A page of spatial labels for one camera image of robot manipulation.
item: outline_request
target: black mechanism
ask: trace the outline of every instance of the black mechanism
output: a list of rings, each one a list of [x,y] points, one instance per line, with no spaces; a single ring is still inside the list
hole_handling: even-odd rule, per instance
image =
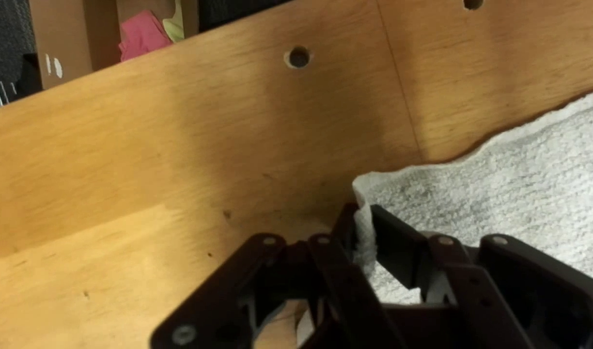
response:
[[[423,237],[371,208],[377,262],[422,305],[383,307],[358,266],[354,208],[330,235],[245,241],[152,334],[152,349],[249,349],[290,299],[307,301],[303,349],[593,349],[593,280],[505,235],[480,249]]]

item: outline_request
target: wood grain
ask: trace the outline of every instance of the wood grain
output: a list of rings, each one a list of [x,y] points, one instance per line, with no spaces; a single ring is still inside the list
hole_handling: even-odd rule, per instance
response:
[[[593,92],[593,0],[377,0],[425,162]]]
[[[416,164],[402,101],[375,3],[298,0],[0,109],[0,348],[144,348],[245,237]]]

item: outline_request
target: white cloth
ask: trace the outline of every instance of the white cloth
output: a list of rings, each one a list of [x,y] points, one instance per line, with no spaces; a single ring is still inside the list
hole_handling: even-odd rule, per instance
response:
[[[593,278],[593,96],[497,134],[447,165],[369,173],[352,183],[360,212],[360,262],[373,264],[367,206],[377,204],[416,231],[478,245],[503,233]],[[369,278],[383,303],[412,303],[389,274]]]

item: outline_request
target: wooden board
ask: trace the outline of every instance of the wooden board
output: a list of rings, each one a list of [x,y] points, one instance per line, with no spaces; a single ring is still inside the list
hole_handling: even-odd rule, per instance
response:
[[[593,0],[462,5],[379,0],[425,162],[593,92]]]
[[[144,348],[247,235],[416,164],[402,101],[375,3],[298,0],[1,109],[0,348]]]

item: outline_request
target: pink object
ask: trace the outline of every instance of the pink object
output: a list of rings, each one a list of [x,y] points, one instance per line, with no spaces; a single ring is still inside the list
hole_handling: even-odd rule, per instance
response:
[[[137,16],[119,24],[119,32],[119,61],[129,61],[172,45],[172,41],[162,32],[160,22],[148,12],[139,12]]]

